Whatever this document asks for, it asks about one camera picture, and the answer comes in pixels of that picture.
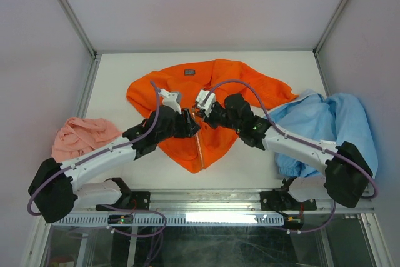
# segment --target blue cloth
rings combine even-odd
[[[378,157],[365,110],[357,97],[338,93],[327,99],[307,90],[291,103],[269,112],[272,120],[288,131],[316,141],[348,141],[357,146],[373,174],[378,169]],[[314,168],[283,154],[276,154],[279,173],[286,176],[320,174]]]

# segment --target white panel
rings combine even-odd
[[[324,94],[314,55],[310,51],[103,54],[86,116],[111,120],[125,131],[143,120],[126,99],[126,91],[133,81],[152,70],[217,58],[243,61],[288,83],[294,93],[311,88]],[[261,109],[255,111],[262,116]],[[239,139],[223,158],[196,174],[157,148],[137,161],[98,176],[93,182],[119,176],[135,189],[278,188],[283,177],[277,171],[273,153],[250,148]]]
[[[0,0],[0,265],[19,266],[28,187],[73,113],[89,55],[57,0]]]
[[[340,0],[69,0],[97,50],[316,46]]]
[[[378,220],[400,265],[400,2],[351,0],[321,53],[330,90],[358,96],[366,108],[379,155]]]

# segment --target folded pink garment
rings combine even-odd
[[[51,156],[62,162],[77,158],[115,140],[122,132],[105,119],[69,118],[57,132]]]

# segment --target orange hoodie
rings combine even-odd
[[[156,109],[154,89],[150,80],[153,80],[160,89],[181,92],[181,107],[191,110],[200,90],[211,89],[227,79],[240,79],[250,84],[259,93],[267,109],[290,102],[297,97],[292,94],[292,89],[287,84],[265,76],[242,62],[225,59],[188,63],[153,71],[133,82],[127,90],[126,97],[139,113],[148,118]],[[227,96],[236,93],[241,93],[252,106],[260,107],[253,93],[239,83],[221,86],[216,90],[216,98],[223,105]],[[206,169],[222,158],[238,138],[231,129],[222,127],[212,129],[199,118],[196,118],[196,122],[201,130],[195,137],[170,138],[158,144],[170,158],[192,173]]]

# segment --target white wall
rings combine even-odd
[[[0,265],[19,266],[28,187],[76,107],[89,54],[57,0],[0,0]]]
[[[69,0],[101,51],[311,50],[340,0]]]
[[[400,0],[351,0],[320,62],[329,88],[358,96],[379,154],[374,205],[400,265]]]

